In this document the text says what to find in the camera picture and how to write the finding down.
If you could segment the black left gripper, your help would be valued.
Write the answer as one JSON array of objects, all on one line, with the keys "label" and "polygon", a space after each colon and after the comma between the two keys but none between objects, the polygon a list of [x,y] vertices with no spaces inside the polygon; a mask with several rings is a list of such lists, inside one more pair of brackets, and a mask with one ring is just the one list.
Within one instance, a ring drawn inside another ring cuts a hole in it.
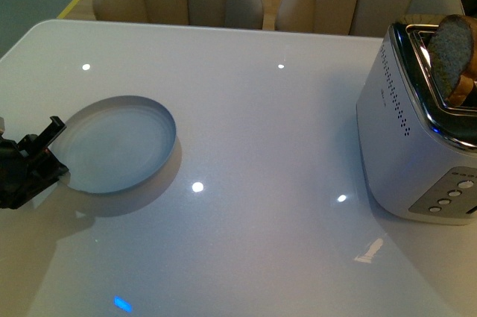
[{"label": "black left gripper", "polygon": [[51,151],[44,151],[66,129],[59,116],[50,120],[40,134],[27,134],[18,145],[1,138],[2,209],[18,209],[69,171]]}]

